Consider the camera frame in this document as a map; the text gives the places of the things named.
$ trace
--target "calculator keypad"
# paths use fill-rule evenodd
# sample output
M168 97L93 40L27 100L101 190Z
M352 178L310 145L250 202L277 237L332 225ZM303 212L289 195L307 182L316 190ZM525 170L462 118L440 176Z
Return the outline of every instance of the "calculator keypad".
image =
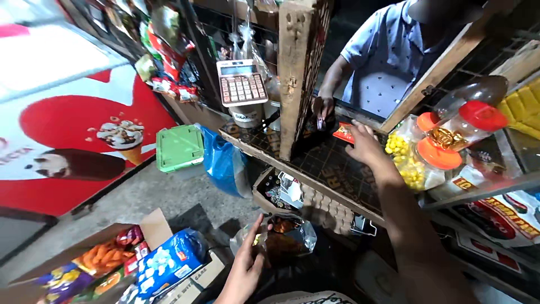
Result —
M266 99L266 91L259 74L221 78L223 102Z

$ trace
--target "ice cream freezer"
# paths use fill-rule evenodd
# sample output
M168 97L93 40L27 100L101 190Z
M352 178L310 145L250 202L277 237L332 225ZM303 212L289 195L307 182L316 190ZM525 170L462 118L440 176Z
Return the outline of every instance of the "ice cream freezer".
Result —
M3 32L0 207L66 214L152 157L156 133L177 125L126 59L73 25Z

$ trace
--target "red jar lid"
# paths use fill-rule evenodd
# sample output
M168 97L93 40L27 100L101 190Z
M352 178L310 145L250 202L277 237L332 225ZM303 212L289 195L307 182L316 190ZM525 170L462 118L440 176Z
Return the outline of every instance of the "red jar lid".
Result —
M459 113L475 128L488 132L495 132L508 125L508 120L497 108L478 100L471 100L462 105Z
M424 132L433 129L437 122L439 122L439 117L433 112L422 113L416 119L416 125Z
M433 167L442 170L452 170L460 166L462 160L458 152L444 150L434 146L428 137L416 144L418 154Z

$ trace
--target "concrete floor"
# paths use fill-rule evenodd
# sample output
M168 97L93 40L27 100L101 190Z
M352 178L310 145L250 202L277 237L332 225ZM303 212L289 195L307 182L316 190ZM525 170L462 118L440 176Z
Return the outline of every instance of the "concrete floor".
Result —
M230 196L216 188L203 168L165 174L155 163L103 196L93 211L78 219L66 216L24 251L0 268L0 286L48 260L63 249L109 224L137 223L161 208L173 232L192 226L228 243L235 230L261 213L251 200Z

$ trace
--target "orange jar lid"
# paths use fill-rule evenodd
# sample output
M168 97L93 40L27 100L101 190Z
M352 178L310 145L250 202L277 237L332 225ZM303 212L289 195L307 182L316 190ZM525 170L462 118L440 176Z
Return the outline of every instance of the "orange jar lid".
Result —
M418 116L416 119L416 125L420 130L427 132L435 127L437 122L439 122L439 117L433 112L426 112Z
M462 162L458 152L436 147L429 141L428 137L418 142L416 150L427 163L442 170L455 169L459 167Z

